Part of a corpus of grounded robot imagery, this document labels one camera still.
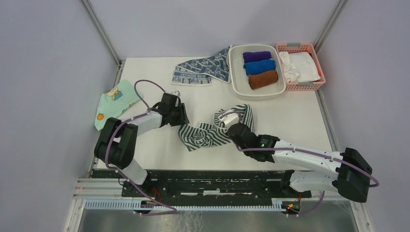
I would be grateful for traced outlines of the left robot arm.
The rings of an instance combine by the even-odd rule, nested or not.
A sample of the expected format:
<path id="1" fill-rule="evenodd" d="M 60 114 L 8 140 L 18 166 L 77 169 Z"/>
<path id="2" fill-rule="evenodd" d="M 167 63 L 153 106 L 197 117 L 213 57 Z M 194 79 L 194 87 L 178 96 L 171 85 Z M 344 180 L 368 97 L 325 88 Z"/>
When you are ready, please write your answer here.
<path id="1" fill-rule="evenodd" d="M 124 121 L 114 117 L 107 119 L 95 145 L 94 156 L 132 181 L 134 191 L 145 197 L 151 193 L 152 184 L 146 180 L 147 171 L 134 159 L 137 137 L 166 125 L 173 127 L 188 123 L 180 93 L 164 93 L 161 101 L 146 113 Z"/>

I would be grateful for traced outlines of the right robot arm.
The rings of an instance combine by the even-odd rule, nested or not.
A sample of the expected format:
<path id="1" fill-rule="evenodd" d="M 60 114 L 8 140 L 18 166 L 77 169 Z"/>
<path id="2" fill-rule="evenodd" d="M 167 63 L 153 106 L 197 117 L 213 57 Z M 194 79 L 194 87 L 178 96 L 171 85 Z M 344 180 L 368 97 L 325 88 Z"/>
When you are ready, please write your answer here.
<path id="1" fill-rule="evenodd" d="M 238 151 L 259 161 L 302 167 L 304 171 L 286 170 L 279 184 L 285 197 L 306 191 L 332 191 L 357 203 L 365 203 L 370 188 L 380 185 L 372 176 L 372 167 L 353 148 L 343 152 L 319 151 L 298 146 L 272 135 L 256 135 L 242 123 L 238 112 L 219 116 L 226 135 Z"/>

